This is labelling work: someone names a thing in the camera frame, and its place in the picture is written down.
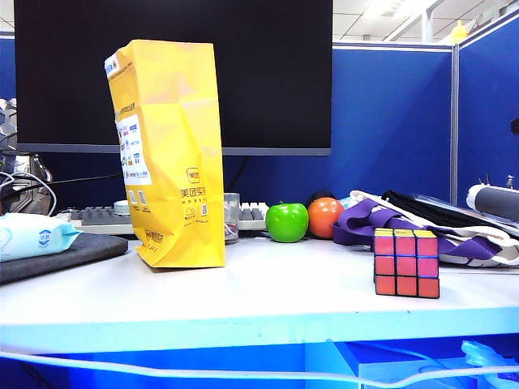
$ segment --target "rubik's cube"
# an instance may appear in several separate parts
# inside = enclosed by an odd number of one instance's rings
[[[438,240],[420,229],[376,229],[375,291],[407,297],[440,297]]]

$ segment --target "white cable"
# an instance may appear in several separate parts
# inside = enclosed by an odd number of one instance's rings
[[[17,361],[33,362],[42,365],[61,367],[75,367],[79,369],[108,370],[119,373],[146,375],[161,378],[226,378],[226,379],[284,379],[309,381],[335,381],[359,383],[381,387],[383,389],[397,389],[428,379],[466,377],[483,374],[516,373],[519,365],[472,367],[467,369],[435,370],[426,373],[414,374],[394,383],[380,383],[367,378],[359,378],[347,374],[311,373],[298,371],[236,371],[236,370],[172,370],[154,369],[137,365],[126,365],[114,362],[81,361],[66,358],[40,357],[37,355],[0,352],[0,357]]]
[[[58,202],[56,200],[56,194],[54,193],[54,191],[52,189],[50,189],[50,186],[45,184],[40,178],[36,177],[34,174],[25,173],[25,172],[16,172],[16,173],[13,173],[13,174],[8,174],[8,173],[0,172],[0,174],[2,176],[10,178],[9,182],[3,182],[0,185],[0,189],[2,189],[6,185],[9,185],[9,184],[13,183],[15,181],[15,177],[17,177],[17,176],[30,177],[33,180],[38,181],[40,184],[42,184],[43,187],[46,188],[49,191],[50,195],[52,196],[53,205],[52,205],[52,208],[50,208],[49,213],[47,213],[47,216],[51,216],[52,215],[52,213],[54,212],[54,209],[56,208],[56,203]]]

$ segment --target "yellow paper bag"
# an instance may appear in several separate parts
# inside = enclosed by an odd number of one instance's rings
[[[212,44],[131,41],[106,59],[140,257],[153,267],[225,264]]]

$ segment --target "black monitor screen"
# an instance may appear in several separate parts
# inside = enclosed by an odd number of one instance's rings
[[[20,150],[117,152],[104,60],[149,39],[214,44],[227,154],[329,153],[332,0],[23,0],[15,26]]]

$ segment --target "glass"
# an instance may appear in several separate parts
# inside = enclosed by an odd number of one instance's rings
[[[238,240],[238,221],[240,217],[240,194],[224,193],[225,244]]]

